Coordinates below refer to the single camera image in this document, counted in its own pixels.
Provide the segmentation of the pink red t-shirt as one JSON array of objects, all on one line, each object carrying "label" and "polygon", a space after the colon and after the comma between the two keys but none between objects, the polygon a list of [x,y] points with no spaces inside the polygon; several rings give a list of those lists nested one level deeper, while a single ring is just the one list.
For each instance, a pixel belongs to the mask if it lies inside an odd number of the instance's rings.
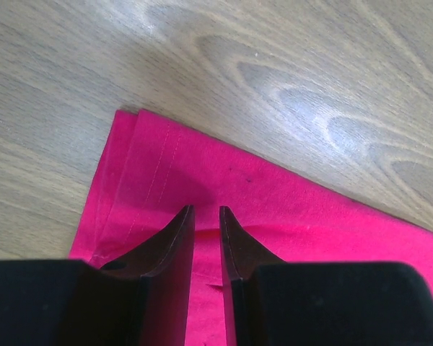
[{"label": "pink red t-shirt", "polygon": [[394,260],[433,293],[433,233],[146,110],[115,113],[69,256],[99,267],[193,205],[185,342],[226,342],[219,209],[290,262]]}]

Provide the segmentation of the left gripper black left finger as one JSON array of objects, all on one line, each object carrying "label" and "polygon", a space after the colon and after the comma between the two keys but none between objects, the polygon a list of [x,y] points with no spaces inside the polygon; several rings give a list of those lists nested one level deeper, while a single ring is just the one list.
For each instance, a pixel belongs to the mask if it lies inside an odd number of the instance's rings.
[{"label": "left gripper black left finger", "polygon": [[0,260],[0,345],[183,345],[195,217],[100,268],[75,259]]}]

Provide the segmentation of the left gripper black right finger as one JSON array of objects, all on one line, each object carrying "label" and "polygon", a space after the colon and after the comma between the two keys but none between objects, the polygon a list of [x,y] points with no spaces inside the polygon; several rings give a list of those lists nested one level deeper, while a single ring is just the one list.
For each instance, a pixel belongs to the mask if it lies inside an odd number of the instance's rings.
[{"label": "left gripper black right finger", "polygon": [[401,262],[286,262],[219,210],[228,345],[433,345],[433,296]]}]

